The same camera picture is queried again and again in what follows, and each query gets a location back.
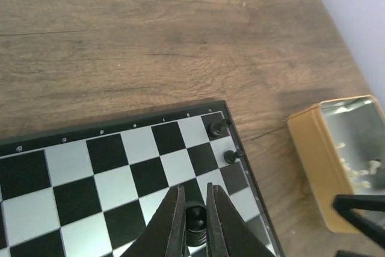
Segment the black pawn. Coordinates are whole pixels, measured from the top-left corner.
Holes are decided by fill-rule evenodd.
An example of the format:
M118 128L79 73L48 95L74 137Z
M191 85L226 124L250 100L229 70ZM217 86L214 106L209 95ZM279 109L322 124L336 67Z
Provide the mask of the black pawn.
M229 126L231 125L230 120L220 120L209 125L209 132L213 137L219 137Z
M235 163L236 159L239 159L242 157L243 157L243 152L241 152L240 150L237 150L236 152L234 152L232 150L227 150L223 154L224 160L229 164Z

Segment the chessboard border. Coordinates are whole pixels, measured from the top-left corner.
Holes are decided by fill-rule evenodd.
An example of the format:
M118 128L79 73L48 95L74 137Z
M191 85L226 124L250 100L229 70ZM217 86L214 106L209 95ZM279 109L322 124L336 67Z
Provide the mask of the chessboard border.
M210 101L194 105L184 105L181 107L179 107L178 104L174 104L174 108L170 108L168 110L138 114L135 116L127 116L115 120L94 122L86 125L71 126L68 128L53 129L50 131L0 140L0 159L3 159L7 156L27 153L58 144L102 137L104 135L111 135L130 129L158 125L164 122L177 121L186 117L201 116L204 114L216 112L222 112L225 118L229 118L232 121L234 125L229 129L231 135L235 136L235 139L233 138L234 144L237 149L241 149L245 152L243 144L241 143L241 138L239 137L238 131L236 130L235 123L226 101ZM241 164L244 167L244 170L246 172L252 172L250 162L246 154L244 155L243 160L244 162L241 161ZM271 244L276 251L276 257L285 257L282 246L276 234L276 230L274 229L273 223L268 214L262 193L260 192L259 186L255 180L254 174L248 173L246 177L248 181L253 184L251 189L257 199L257 203L259 203L259 205L262 207L260 216L269 224L269 228L267 228L268 232L266 233L269 235Z

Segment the wooden table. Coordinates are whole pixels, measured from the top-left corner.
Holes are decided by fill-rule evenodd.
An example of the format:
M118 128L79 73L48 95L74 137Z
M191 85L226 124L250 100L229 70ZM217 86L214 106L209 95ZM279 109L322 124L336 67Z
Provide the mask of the wooden table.
M0 0L1 137L225 99L288 257L339 248L283 120L368 86L320 0Z

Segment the tan box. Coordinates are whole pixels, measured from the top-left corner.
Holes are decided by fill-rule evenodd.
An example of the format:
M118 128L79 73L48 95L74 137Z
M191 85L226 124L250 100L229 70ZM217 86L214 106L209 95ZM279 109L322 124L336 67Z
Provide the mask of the tan box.
M378 101L370 95L324 101L291 115L287 124L329 230L358 232L331 204L337 194L385 194L384 166L363 175L370 160L385 163L385 115ZM385 225L383 213L365 216Z

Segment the checkered board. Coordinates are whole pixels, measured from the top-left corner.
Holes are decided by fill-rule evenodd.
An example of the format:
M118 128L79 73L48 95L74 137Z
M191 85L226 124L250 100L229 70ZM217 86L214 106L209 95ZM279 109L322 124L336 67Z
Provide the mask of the checkered board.
M144 231L170 186L186 201L206 201L221 185L249 228L283 256L262 196L231 126L217 138L215 120L231 118L214 102L48 132L0 143L0 257L120 256ZM189 247L187 256L205 256Z

